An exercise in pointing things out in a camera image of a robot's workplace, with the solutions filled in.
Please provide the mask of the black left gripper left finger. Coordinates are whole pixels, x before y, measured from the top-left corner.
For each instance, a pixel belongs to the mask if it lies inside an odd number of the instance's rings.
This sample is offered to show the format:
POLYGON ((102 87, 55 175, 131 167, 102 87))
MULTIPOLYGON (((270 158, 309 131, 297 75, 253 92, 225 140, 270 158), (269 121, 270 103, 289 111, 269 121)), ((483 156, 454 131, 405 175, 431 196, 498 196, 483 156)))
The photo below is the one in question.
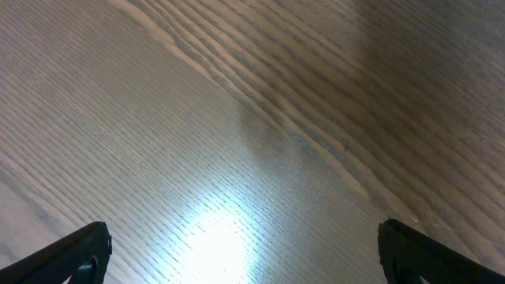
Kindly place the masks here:
POLYGON ((106 223, 92 222, 1 269, 1 282, 102 284, 111 255, 106 223))

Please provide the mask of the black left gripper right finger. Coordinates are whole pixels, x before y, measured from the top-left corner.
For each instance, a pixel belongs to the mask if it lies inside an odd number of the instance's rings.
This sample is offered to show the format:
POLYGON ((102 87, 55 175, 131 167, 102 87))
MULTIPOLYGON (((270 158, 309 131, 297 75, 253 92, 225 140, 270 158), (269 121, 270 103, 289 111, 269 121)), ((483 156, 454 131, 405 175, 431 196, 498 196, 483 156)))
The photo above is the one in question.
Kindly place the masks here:
POLYGON ((497 284, 500 275, 397 219, 378 227, 378 252, 389 284, 497 284))

